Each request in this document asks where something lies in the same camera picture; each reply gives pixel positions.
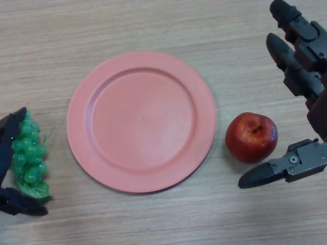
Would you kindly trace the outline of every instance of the plate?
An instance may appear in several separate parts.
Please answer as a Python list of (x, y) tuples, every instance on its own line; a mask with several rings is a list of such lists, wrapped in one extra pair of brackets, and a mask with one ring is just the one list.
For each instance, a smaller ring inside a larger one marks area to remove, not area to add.
[(94, 69), (67, 113), (77, 162), (113, 189), (147, 193), (174, 186), (208, 154), (216, 132), (214, 97), (181, 60), (122, 54)]

